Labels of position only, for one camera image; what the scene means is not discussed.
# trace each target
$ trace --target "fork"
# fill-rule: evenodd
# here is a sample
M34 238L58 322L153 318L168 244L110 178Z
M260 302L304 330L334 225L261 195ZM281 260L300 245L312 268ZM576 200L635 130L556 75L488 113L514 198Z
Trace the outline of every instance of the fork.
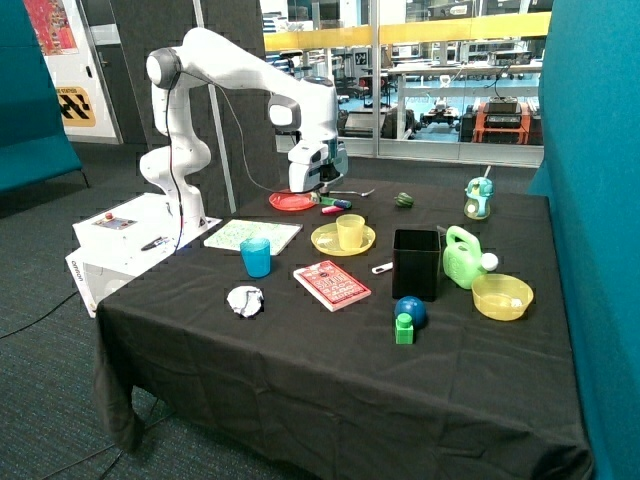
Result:
M341 194L353 194L353 195L360 195L361 197L368 197L369 195L371 195L373 192L375 192L375 188L369 190L368 192L352 192L352 191L348 191L348 192L344 192L344 191L338 191L338 190L331 190L329 193L333 194L333 193L341 193Z

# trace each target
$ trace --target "toy watering can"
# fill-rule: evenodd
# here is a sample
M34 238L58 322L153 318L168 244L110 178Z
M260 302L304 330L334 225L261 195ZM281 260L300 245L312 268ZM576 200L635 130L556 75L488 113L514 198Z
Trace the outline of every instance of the toy watering can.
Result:
M493 197L493 182L486 177L472 179L467 185L464 214L474 220L487 218L491 213L489 200Z
M447 230L447 248L442 261L444 273L466 290L471 289L476 277L493 271L498 266L498 257L493 253L483 254L478 239L456 226Z

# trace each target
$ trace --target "blue cup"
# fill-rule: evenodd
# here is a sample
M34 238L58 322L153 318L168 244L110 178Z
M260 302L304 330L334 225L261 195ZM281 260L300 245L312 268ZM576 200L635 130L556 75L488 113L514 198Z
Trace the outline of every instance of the blue cup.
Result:
M271 271L271 243L268 238L247 238L240 244L240 254L250 277L261 278Z

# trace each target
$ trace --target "crumpled paper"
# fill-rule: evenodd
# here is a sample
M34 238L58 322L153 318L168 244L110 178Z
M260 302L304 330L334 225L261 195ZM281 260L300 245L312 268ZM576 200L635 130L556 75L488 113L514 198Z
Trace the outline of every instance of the crumpled paper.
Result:
M227 302L239 315L245 318L253 317L262 308L262 290L256 287L236 287L227 295Z

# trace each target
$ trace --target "green watering can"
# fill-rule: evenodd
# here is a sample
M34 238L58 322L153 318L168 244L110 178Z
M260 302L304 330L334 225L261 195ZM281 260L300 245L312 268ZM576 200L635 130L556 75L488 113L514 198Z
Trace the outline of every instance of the green watering can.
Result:
M464 228L454 225L447 230L447 248L442 263L444 273L451 280L470 290L476 277L496 269L498 257L493 253L483 254L478 239Z

